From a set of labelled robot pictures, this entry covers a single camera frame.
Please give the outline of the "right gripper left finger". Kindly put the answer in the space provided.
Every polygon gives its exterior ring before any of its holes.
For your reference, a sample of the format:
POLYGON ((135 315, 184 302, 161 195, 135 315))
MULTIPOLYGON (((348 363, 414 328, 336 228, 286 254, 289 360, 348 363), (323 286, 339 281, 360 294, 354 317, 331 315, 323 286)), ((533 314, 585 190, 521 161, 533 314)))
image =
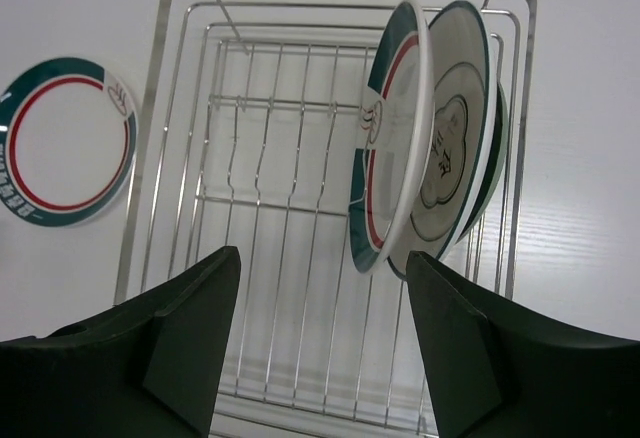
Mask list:
POLYGON ((104 312, 2 342, 2 436, 208 436, 240 277, 224 246, 104 312))

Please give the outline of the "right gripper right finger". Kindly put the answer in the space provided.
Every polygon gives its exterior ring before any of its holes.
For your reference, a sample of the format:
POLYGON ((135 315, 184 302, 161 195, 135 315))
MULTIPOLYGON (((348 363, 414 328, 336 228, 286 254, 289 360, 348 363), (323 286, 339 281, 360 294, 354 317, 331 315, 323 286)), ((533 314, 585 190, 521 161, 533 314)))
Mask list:
POLYGON ((440 436, 638 436, 638 341, 547 317, 424 252, 406 281, 440 436))

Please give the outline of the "blue floral green plate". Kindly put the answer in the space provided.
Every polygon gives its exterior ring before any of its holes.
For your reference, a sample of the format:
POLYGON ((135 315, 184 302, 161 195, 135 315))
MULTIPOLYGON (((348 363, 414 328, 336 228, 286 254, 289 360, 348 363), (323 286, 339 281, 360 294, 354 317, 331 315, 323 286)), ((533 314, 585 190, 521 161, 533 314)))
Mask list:
POLYGON ((489 205, 501 177, 508 149, 509 112, 506 95, 501 84, 497 88, 496 117, 489 159, 472 212, 463 230, 465 236, 479 221, 489 205))

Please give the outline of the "green red rimmed plate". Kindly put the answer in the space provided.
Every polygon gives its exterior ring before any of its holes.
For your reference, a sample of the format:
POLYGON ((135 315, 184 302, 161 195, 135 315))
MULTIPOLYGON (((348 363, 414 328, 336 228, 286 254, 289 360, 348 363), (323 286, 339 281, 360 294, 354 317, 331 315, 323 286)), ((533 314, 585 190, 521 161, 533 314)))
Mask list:
POLYGON ((77 226, 125 187, 137 147, 125 81, 85 57, 47 59, 1 95, 1 202, 42 227, 77 226))
POLYGON ((348 207, 356 270, 373 273, 408 221, 426 169, 434 114, 433 58, 417 0, 402 0, 382 32, 363 87, 348 207))

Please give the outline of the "white plate grey rim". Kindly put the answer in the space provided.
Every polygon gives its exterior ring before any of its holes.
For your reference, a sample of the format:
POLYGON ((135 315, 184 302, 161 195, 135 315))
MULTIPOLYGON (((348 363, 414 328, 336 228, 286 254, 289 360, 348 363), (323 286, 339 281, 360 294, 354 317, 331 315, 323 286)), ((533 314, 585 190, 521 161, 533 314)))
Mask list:
POLYGON ((490 33, 469 1, 445 6, 429 31, 435 121, 410 230, 417 248, 443 258, 462 237, 480 194, 494 131, 497 74, 490 33))

